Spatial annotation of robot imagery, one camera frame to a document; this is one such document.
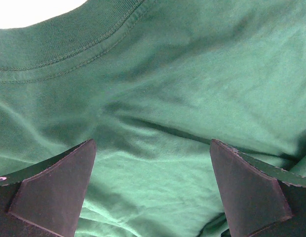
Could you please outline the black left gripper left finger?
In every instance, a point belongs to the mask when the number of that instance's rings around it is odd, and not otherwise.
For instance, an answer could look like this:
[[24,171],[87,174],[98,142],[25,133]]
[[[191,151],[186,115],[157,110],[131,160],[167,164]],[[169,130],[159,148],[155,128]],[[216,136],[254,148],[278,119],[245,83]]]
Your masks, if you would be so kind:
[[0,237],[74,236],[95,156],[89,139],[0,176]]

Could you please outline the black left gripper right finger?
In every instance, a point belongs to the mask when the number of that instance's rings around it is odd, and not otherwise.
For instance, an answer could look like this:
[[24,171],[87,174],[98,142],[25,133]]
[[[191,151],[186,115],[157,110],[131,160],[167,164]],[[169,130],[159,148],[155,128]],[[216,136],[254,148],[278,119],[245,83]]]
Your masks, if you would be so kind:
[[306,237],[306,177],[220,140],[210,156],[232,237]]

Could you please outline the dark green t-shirt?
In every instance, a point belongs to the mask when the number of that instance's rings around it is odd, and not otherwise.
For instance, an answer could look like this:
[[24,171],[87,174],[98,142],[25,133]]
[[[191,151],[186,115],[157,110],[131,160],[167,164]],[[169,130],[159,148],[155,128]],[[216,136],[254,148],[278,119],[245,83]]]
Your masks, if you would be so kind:
[[306,0],[89,0],[0,29],[0,176],[94,139],[77,237],[221,237],[218,139],[306,176]]

